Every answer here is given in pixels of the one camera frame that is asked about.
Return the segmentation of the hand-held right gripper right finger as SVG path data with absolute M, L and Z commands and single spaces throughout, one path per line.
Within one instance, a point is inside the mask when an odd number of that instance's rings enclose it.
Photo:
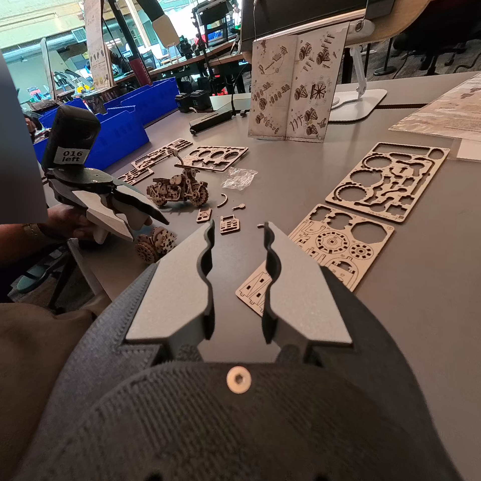
M 352 347 L 320 265 L 272 222 L 264 224 L 266 270 L 261 327 L 266 344 L 295 346 L 306 359 L 314 347 Z

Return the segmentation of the paper in clear sleeve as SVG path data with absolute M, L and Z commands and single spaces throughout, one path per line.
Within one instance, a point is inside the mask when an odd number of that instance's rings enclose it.
M 389 130 L 480 142 L 480 73 Z

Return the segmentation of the long emptied wooden puzzle sheet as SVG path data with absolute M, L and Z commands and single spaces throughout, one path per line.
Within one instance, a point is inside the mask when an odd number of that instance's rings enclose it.
M 185 140 L 183 138 L 178 138 L 164 145 L 163 147 L 155 149 L 139 157 L 138 159 L 131 162 L 131 165 L 133 166 L 134 171 L 143 171 L 156 165 L 162 159 L 170 157 L 173 150 L 179 152 L 192 145 L 193 143 L 191 141 Z

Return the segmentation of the emptied wooden sheet oval holes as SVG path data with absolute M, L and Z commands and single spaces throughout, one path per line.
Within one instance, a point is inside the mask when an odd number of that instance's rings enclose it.
M 182 162 L 186 167 L 202 171 L 224 172 L 239 160 L 248 148 L 199 146 L 187 154 Z

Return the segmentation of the wooden motorcycle model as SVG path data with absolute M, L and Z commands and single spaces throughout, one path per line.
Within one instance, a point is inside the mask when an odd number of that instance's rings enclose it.
M 171 178 L 153 178 L 153 184 L 146 188 L 146 196 L 158 207 L 169 201 L 190 201 L 197 207 L 206 204 L 208 183 L 196 179 L 200 170 L 186 166 L 177 150 L 173 149 L 172 154 L 180 161 L 183 172 Z

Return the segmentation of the printed instruction booklet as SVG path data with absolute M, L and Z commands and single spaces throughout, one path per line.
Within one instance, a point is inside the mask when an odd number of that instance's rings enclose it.
M 253 43 L 248 137 L 324 141 L 349 24 Z

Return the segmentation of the large emptied wooden puzzle sheet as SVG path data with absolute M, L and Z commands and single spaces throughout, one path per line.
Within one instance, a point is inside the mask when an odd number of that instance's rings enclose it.
M 378 142 L 326 202 L 401 224 L 449 152 L 448 148 Z

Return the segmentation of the large blue plastic bin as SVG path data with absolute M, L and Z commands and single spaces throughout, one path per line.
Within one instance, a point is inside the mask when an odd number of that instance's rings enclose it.
M 86 167 L 104 170 L 149 141 L 135 106 L 114 107 L 97 118 L 101 129 L 85 159 Z

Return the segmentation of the wooden puzzle sheet with parts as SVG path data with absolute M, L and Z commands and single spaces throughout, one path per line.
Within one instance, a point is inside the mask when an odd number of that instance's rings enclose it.
M 394 232 L 391 225 L 318 204 L 288 238 L 353 292 Z

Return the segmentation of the grey desk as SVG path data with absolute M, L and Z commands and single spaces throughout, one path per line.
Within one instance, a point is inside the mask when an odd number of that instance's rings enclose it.
M 194 146 L 248 147 L 236 164 L 258 171 L 243 191 L 221 189 L 225 174 L 203 173 L 215 220 L 215 330 L 199 345 L 210 362 L 272 362 L 260 317 L 235 291 L 265 260 L 263 233 L 272 221 L 289 234 L 378 142 L 449 148 L 444 138 L 389 128 L 474 72 L 371 82 L 388 91 L 361 122 L 330 124 L 323 143 L 247 137 L 248 118 L 234 117 L 192 136 L 194 113 L 174 112 L 147 128 L 151 144 L 112 165 L 117 177 L 130 162 L 177 138 Z M 228 202 L 221 208 L 221 193 Z M 244 203 L 245 209 L 232 211 Z M 240 231 L 221 235 L 220 217 L 234 214 Z M 465 480 L 480 480 L 480 163 L 447 159 L 355 290 L 382 322 L 417 377 L 442 443 Z

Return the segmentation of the wooden gear assembly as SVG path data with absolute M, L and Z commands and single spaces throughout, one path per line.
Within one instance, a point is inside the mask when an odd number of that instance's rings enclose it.
M 165 229 L 156 227 L 150 235 L 139 235 L 135 242 L 137 256 L 147 265 L 158 262 L 177 244 L 177 236 Z

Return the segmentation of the dark puzzle box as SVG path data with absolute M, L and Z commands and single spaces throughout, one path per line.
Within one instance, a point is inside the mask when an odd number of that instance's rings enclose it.
M 104 106 L 109 101 L 109 89 L 94 89 L 80 94 L 80 98 L 93 114 L 106 114 L 107 110 Z

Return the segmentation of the white paper sheet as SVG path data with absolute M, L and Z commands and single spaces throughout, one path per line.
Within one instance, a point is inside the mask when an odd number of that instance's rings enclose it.
M 461 139 L 456 159 L 480 163 L 480 141 Z

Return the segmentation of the tall printed cardboard sheet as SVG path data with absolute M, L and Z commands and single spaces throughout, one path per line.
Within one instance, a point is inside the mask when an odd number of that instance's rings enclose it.
M 84 1 L 87 51 L 93 86 L 97 91 L 113 87 L 109 50 L 103 39 L 103 1 Z

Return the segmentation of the person's left forearm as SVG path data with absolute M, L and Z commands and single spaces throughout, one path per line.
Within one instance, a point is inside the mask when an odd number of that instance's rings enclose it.
M 46 236 L 38 224 L 6 224 L 1 225 L 1 244 L 48 243 Z

